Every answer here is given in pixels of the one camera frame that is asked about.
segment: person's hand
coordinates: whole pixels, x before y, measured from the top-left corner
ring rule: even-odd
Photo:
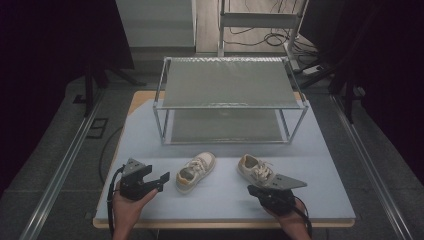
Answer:
[[[296,199],[296,208],[301,212],[305,212],[305,206],[301,201]],[[265,210],[274,216],[278,222],[280,223],[283,231],[293,240],[310,240],[310,236],[308,235],[308,230],[306,229],[305,222],[302,217],[299,216],[296,212],[292,211],[283,216],[277,216],[271,210]]]
[[[113,194],[113,215],[115,219],[114,240],[128,239],[132,228],[140,218],[143,207],[158,193],[157,189],[153,189],[142,199],[132,201],[121,196],[119,183],[120,181],[116,184],[116,191]]]

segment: table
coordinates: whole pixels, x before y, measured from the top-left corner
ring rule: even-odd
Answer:
[[[171,179],[144,209],[136,228],[268,229],[279,224],[249,195],[249,183],[236,171],[246,153],[273,165],[274,172],[308,183],[294,189],[307,205],[314,227],[351,227],[355,213],[311,109],[291,144],[163,145],[152,110],[154,92],[135,93],[114,160],[100,197],[93,224],[107,228],[106,197],[111,177],[128,158],[153,165],[145,181],[165,172]],[[200,152],[216,156],[214,170],[187,195],[175,187],[175,175]]]

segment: person's left hand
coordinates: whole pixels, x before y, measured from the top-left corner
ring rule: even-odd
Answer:
[[[113,194],[113,215],[115,219],[115,232],[113,239],[127,239],[137,220],[140,218],[144,206],[158,193],[153,189],[138,201],[129,200],[121,196],[119,192],[120,181],[116,184]]]

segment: shoe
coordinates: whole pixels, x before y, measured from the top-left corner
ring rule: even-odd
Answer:
[[[200,153],[178,171],[177,190],[183,194],[191,192],[214,167],[215,156],[210,152]]]
[[[265,165],[265,162],[249,154],[240,159],[237,171],[257,187],[269,187],[275,177],[274,172]]]

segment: floor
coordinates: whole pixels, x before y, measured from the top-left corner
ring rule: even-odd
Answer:
[[[184,55],[202,55],[184,53]],[[145,87],[134,86],[108,72],[108,88],[98,90],[99,102],[94,117],[97,123],[107,119],[103,135],[99,129],[91,128],[81,136],[83,142],[78,151],[70,153],[75,144],[76,133],[87,118],[85,105],[74,103],[78,95],[84,95],[83,79],[75,79],[66,89],[61,107],[50,124],[38,147],[26,162],[0,200],[0,239],[18,239],[28,229],[31,216],[37,204],[43,199],[43,192],[55,177],[62,162],[69,164],[69,171],[62,172],[63,182],[59,184],[58,195],[51,199],[51,209],[46,208],[41,218],[41,228],[35,237],[29,239],[110,239],[107,229],[97,229],[92,218],[103,188],[114,150],[119,140],[132,96],[139,90],[155,89],[159,74],[143,71],[129,71],[133,77],[144,81]],[[308,76],[299,74],[301,83]],[[347,124],[340,114],[340,96],[328,93],[331,79],[324,79],[304,90],[310,101],[317,121],[327,143],[341,180],[357,215],[351,228],[315,228],[314,239],[419,239],[424,236],[424,188],[417,180],[402,157],[384,136],[378,126],[361,107],[354,102],[353,125]],[[354,144],[359,136],[365,154]],[[369,174],[367,161],[378,170],[383,185],[375,184]],[[409,236],[400,236],[393,228],[388,213],[387,199],[381,198],[381,189],[389,193],[394,206],[405,221]],[[131,239],[280,239],[280,231],[253,230],[201,230],[201,231],[156,231],[135,230]]]

